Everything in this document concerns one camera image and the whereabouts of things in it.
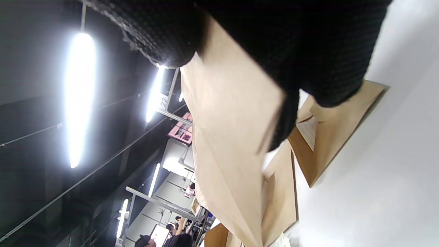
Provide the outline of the person's right hand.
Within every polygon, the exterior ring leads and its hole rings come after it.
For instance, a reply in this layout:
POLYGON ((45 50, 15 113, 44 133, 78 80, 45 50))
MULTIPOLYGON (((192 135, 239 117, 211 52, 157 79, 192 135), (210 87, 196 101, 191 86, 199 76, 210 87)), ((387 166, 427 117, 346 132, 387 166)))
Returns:
POLYGON ((85 0, 152 64, 180 68, 210 14, 287 94, 269 150, 292 132, 299 90, 331 108, 355 95, 390 0, 85 0))

